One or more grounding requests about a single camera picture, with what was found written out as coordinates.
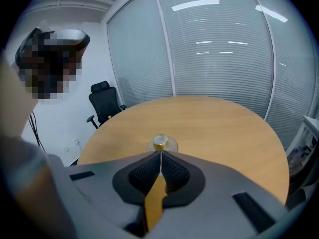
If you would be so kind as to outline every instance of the white wall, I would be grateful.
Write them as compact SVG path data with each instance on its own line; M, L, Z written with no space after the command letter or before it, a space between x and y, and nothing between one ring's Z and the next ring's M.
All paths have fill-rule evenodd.
M82 8L49 9L31 13L18 21L5 48L8 59L12 61L23 39L44 19L51 30L79 29L90 36L91 41L82 58L82 74L77 76L76 82L70 83L70 93L64 95L62 100L39 101L34 109L38 134L46 152L58 155L64 165L70 165L80 154L80 148L74 143L74 139L78 138L83 148L95 132L93 125L86 123L91 115L95 115L94 119L98 123L88 99L91 85L107 80L111 86L117 88L110 66L106 37L99 23L101 17L99 11ZM28 123L22 138L36 143Z

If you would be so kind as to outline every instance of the fluorescent light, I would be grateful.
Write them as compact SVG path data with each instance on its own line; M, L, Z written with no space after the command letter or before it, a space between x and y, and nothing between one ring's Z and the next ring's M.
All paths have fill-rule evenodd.
M275 11L269 10L266 7L257 5L255 9L258 11L263 11L264 13L268 14L269 16L276 18L276 19L279 19L282 22L286 22L288 20L284 16L280 15L279 13L276 13Z
M196 44L201 44L201 43L211 43L211 41L196 42Z
M232 41L228 41L228 43L237 43L237 44L244 44L244 45L248 45L248 43L246 43L246 42L232 42Z
M202 18L202 19L191 20L191 21L187 21L187 23L195 22L195 21L201 21L201 20L205 20L204 22L207 22L207 21L209 21L209 18Z
M172 7L173 11L182 10L194 6L208 5L208 4L219 4L219 0L197 0L192 2L185 2Z

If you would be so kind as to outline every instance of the black slot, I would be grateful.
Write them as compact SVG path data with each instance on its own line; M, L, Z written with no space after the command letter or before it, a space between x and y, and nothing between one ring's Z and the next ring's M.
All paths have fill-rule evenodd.
M259 233L275 224L275 221L246 192L233 195L233 199Z
M89 172L72 174L72 175L70 175L70 178L72 181L76 181L76 180L81 180L81 179L84 179L86 177L90 177L93 175L94 175L94 173L89 171Z

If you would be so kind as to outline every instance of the power cord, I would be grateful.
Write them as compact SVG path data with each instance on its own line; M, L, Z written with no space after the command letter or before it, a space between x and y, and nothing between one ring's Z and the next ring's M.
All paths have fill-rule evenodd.
M38 127L37 127L37 125L36 125L36 118L35 118L34 112L32 112L32 114L33 114L33 116L34 116L35 126L34 126L34 123L33 123L32 115L30 115L30 118L28 119L28 120L29 120L29 124L30 124L31 129L32 129L32 131L33 131L33 133L34 133L34 136L35 136L35 139L36 139L36 141L37 141L37 143L38 143L38 146L40 147L40 145L41 145L42 149L43 149L44 152L46 153L46 151L45 151L45 149L44 149L44 147L43 147L43 145L42 145L42 143L41 143L41 141L40 141L39 135L38 135Z

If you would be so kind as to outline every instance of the chair backrest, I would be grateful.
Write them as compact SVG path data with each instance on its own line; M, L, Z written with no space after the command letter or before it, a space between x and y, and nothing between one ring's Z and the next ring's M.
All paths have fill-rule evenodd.
M93 84L91 92L89 100L96 111L99 123L104 123L109 116L114 116L121 111L116 97L116 89L110 87L107 81Z

